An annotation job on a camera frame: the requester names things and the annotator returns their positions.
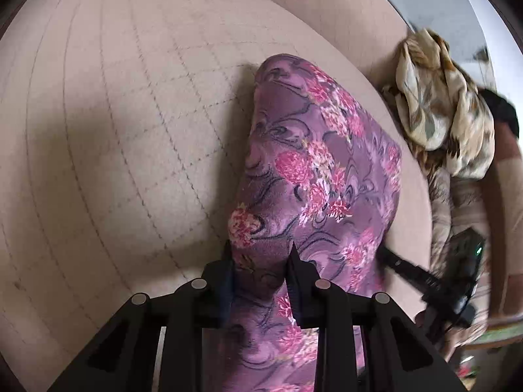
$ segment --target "beige sofa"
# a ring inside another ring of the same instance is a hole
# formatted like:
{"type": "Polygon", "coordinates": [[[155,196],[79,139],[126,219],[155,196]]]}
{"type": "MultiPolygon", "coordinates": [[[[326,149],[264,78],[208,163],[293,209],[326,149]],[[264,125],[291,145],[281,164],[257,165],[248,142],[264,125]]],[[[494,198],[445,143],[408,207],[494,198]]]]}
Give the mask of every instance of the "beige sofa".
{"type": "MultiPolygon", "coordinates": [[[[426,184],[372,84],[270,0],[28,0],[0,41],[0,352],[45,390],[133,293],[220,253],[253,72],[293,53],[403,149],[392,248],[428,263],[426,184]]],[[[421,303],[395,279],[394,299],[421,303]]]]}
{"type": "MultiPolygon", "coordinates": [[[[387,0],[273,1],[328,40],[376,89],[396,82],[397,47],[409,28],[387,0]]],[[[384,105],[369,111],[383,127],[394,128],[384,105]]],[[[399,140],[404,150],[402,191],[398,215],[386,243],[404,258],[428,267],[432,220],[427,182],[409,149],[399,140]]],[[[417,292],[396,275],[388,276],[388,292],[414,316],[423,307],[417,292]]]]}

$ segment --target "sofa cushion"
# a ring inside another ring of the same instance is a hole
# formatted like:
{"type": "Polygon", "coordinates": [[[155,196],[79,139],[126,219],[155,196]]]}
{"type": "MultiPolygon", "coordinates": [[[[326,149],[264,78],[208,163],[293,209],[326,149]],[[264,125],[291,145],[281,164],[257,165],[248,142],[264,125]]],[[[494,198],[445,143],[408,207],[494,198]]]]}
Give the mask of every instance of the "sofa cushion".
{"type": "Polygon", "coordinates": [[[487,329],[491,294],[491,234],[480,182],[452,178],[450,190],[453,204],[452,235],[472,227],[485,238],[478,284],[470,300],[476,308],[476,316],[469,328],[451,331],[455,345],[462,346],[477,339],[487,329]]]}
{"type": "Polygon", "coordinates": [[[388,0],[273,0],[335,46],[377,88],[393,84],[409,30],[388,0]]]}
{"type": "MultiPolygon", "coordinates": [[[[254,72],[279,53],[402,142],[365,77],[270,0],[27,0],[0,41],[0,352],[28,392],[133,293],[170,293],[218,258],[254,72]]],[[[425,186],[402,150],[391,233],[428,259],[425,186]]]]}
{"type": "Polygon", "coordinates": [[[494,162],[481,184],[492,244],[490,323],[501,324],[523,316],[523,160],[509,125],[494,129],[494,162]]]}

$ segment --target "sofa armrest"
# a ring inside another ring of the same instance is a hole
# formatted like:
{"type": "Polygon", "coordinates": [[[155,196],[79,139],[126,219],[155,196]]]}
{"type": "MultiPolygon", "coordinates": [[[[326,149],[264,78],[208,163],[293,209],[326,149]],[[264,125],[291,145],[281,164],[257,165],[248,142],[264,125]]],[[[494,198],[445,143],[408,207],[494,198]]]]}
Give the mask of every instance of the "sofa armrest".
{"type": "Polygon", "coordinates": [[[397,47],[409,27],[388,0],[273,1],[329,41],[376,88],[395,82],[397,47]]]}
{"type": "Polygon", "coordinates": [[[523,160],[509,126],[494,129],[494,161],[481,181],[492,243],[490,325],[523,318],[523,160]]]}

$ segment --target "purple pillow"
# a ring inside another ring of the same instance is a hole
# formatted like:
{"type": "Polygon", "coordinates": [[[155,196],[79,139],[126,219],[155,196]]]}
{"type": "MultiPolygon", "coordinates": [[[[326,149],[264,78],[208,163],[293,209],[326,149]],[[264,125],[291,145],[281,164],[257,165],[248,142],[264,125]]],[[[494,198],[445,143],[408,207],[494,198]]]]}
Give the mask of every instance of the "purple pillow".
{"type": "MultiPolygon", "coordinates": [[[[284,269],[292,243],[347,292],[381,289],[375,253],[396,213],[399,146],[338,83],[306,60],[256,74],[249,155],[228,221],[236,264],[217,390],[312,391],[317,331],[292,318],[284,269]]],[[[359,329],[357,361],[363,366],[359,329]]]]}

